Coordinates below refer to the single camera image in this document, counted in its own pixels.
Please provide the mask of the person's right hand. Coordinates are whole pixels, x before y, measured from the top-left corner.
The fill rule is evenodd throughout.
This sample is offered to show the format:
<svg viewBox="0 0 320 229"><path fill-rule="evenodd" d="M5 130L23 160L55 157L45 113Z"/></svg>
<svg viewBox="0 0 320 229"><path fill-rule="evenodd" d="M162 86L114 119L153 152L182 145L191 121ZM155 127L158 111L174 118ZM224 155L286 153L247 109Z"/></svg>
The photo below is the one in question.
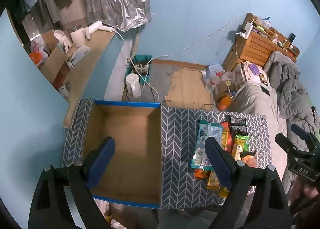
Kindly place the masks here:
<svg viewBox="0 0 320 229"><path fill-rule="evenodd" d="M290 211L298 208L304 198L313 199L319 194L319 185L296 178L289 190Z"/></svg>

